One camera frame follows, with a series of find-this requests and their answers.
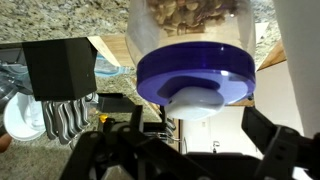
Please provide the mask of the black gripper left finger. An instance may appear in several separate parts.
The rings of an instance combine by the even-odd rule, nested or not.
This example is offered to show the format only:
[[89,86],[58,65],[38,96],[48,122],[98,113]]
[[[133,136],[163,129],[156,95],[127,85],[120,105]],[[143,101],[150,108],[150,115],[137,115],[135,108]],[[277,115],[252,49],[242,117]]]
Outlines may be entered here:
[[129,122],[110,131],[81,135],[60,180],[102,180],[107,170],[120,165],[134,180],[214,180],[214,176],[158,138],[143,134],[143,107],[134,108]]

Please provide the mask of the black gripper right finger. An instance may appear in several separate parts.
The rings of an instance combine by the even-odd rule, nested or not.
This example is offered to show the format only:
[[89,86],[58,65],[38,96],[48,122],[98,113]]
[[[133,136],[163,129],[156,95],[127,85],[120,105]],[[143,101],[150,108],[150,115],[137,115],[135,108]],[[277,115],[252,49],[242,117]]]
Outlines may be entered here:
[[293,180],[295,167],[320,180],[320,133],[304,137],[293,128],[273,124],[255,107],[244,108],[241,128],[263,154],[256,180]]

